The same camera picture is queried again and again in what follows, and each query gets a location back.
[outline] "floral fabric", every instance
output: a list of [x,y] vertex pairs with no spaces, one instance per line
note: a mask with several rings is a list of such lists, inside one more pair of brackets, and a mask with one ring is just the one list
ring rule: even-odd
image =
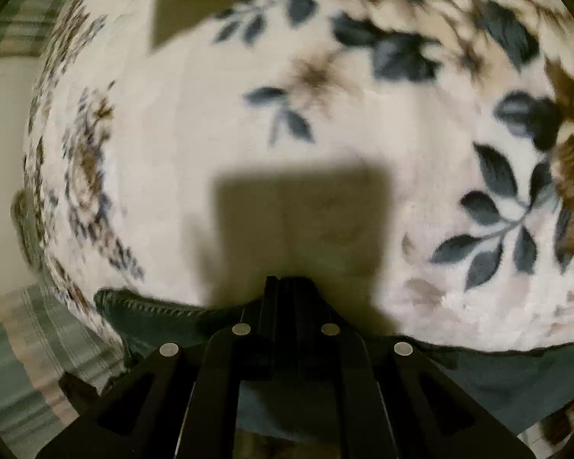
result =
[[437,345],[574,342],[561,0],[74,0],[25,142],[62,300],[217,308],[306,275]]

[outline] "plaid bedsheet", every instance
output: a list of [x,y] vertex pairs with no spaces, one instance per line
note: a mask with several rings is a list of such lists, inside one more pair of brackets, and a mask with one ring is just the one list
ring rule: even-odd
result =
[[57,384],[64,371],[101,389],[121,370],[121,353],[51,291],[30,286],[0,297],[0,435],[17,457],[35,457],[77,417]]
[[68,0],[9,0],[0,12],[0,57],[38,57]]

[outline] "dark green cloth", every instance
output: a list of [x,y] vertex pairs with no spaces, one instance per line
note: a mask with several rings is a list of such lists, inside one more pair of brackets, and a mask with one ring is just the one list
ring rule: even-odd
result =
[[[129,291],[100,291],[95,302],[100,314],[121,335],[130,361],[146,357],[166,342],[185,347],[203,343],[215,331],[239,322],[242,311],[239,307],[205,311],[146,299]],[[394,341],[384,339],[384,343]],[[515,434],[574,398],[574,344],[532,352],[484,353],[413,343]],[[331,389],[300,390],[263,384],[243,386],[239,426],[288,439],[334,436]],[[302,406],[308,412],[292,415],[286,411]],[[324,409],[328,417],[319,418]],[[303,415],[317,417],[303,423]]]

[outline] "white wall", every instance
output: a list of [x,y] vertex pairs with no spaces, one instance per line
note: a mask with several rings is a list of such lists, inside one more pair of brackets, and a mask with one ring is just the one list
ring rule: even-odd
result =
[[23,133],[39,63],[27,57],[0,59],[0,295],[35,281],[21,257],[10,205],[23,187]]

